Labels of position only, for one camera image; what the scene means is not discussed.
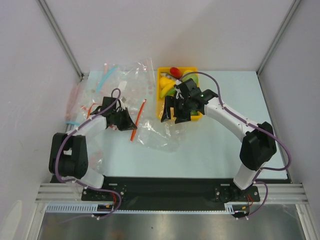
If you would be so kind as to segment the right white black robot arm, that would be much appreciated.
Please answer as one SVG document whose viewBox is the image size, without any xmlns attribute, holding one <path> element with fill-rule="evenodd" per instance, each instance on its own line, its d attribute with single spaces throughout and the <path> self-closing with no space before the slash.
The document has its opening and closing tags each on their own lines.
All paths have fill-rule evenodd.
<svg viewBox="0 0 320 240">
<path fill-rule="evenodd" d="M 175 89 L 175 93 L 161 94 L 164 98 L 162 122 L 172 117 L 175 124 L 189 122 L 191 113 L 199 112 L 218 121 L 241 142 L 241 166 L 233 179 L 235 185 L 230 188 L 230 194 L 235 200 L 242 201 L 248 196 L 248 187 L 254 183 L 261 167 L 277 152 L 273 127 L 268 122 L 252 123 L 233 112 L 219 94 L 210 89 L 201 91 L 191 78 L 173 81 L 168 87 Z"/>
</svg>

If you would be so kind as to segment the clear orange-zipper zip bag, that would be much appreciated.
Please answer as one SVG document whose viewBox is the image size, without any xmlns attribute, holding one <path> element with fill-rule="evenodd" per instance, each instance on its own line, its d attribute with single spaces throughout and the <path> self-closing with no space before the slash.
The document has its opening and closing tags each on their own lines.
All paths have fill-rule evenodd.
<svg viewBox="0 0 320 240">
<path fill-rule="evenodd" d="M 132 132 L 130 141 L 148 149 L 176 152 L 186 137 L 186 127 L 175 124 L 172 119 L 162 123 L 156 116 L 156 108 L 154 100 L 144 102 L 136 118 L 137 130 Z"/>
</svg>

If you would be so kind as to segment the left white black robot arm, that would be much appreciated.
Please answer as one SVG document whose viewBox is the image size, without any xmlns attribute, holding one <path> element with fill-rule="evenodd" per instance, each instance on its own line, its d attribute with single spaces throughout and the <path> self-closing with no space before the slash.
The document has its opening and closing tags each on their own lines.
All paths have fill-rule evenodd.
<svg viewBox="0 0 320 240">
<path fill-rule="evenodd" d="M 104 184 L 104 175 L 89 166 L 88 143 L 109 127 L 119 131 L 136 130 L 128 108 L 119 98 L 105 96 L 89 118 L 77 128 L 53 135 L 48 169 L 57 179 L 71 178 L 92 187 L 92 194 L 99 200 L 110 195 Z"/>
</svg>

